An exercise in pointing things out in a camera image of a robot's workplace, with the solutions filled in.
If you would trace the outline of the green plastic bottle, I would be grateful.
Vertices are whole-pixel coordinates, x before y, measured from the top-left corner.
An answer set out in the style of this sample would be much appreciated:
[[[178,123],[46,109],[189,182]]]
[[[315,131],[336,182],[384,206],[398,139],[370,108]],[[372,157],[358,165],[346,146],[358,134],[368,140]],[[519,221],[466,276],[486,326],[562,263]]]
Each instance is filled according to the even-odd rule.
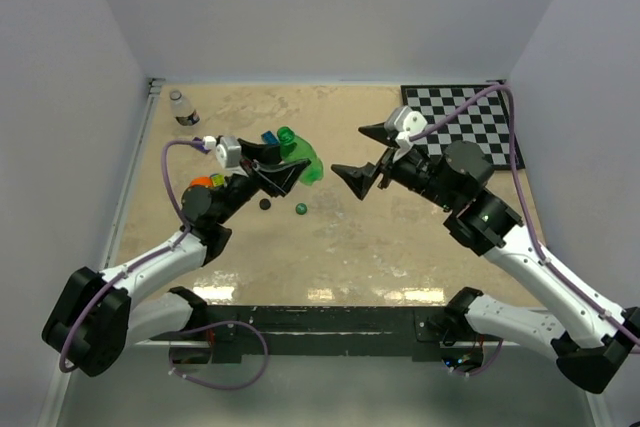
[[[301,174],[299,181],[311,186],[324,178],[324,166],[311,144],[297,135],[290,127],[282,126],[277,130],[280,154],[284,162],[309,160],[310,163]]]

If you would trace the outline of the green bottle cap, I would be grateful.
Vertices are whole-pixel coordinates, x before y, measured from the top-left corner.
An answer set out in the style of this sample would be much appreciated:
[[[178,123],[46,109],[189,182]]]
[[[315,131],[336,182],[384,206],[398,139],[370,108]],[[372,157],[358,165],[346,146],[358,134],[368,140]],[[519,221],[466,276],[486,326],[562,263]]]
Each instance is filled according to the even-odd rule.
[[[307,205],[304,203],[298,203],[295,207],[295,211],[298,215],[305,215],[308,211]]]

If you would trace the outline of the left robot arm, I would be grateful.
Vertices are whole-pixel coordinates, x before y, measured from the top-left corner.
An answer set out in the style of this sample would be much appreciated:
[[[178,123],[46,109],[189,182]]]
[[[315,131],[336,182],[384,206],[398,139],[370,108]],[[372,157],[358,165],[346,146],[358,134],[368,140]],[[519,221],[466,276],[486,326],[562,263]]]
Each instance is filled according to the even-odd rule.
[[[228,176],[220,185],[191,185],[175,196],[168,178],[168,153],[174,146],[214,154]],[[207,315],[192,294],[173,290],[163,296],[163,306],[153,305],[149,296],[218,258],[232,236],[226,222],[258,192],[287,196],[310,164],[307,158],[285,162],[278,146],[234,136],[167,142],[161,173],[180,227],[130,261],[101,271],[82,267],[71,274],[42,330],[43,341],[59,355],[59,370],[95,377],[111,367],[129,343],[168,331],[185,339],[200,337]]]

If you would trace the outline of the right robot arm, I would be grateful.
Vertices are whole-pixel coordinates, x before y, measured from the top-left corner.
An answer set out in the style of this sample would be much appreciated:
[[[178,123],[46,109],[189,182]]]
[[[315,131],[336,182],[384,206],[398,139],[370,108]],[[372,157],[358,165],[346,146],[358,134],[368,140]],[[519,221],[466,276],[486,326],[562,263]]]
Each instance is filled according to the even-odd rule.
[[[420,146],[389,147],[376,165],[380,185],[395,182],[447,212],[461,246],[509,274],[546,309],[537,313],[465,287],[445,307],[445,330],[516,343],[551,359],[582,390],[601,394],[639,341],[639,310],[589,287],[486,186],[493,166],[479,146],[456,141],[432,161]]]

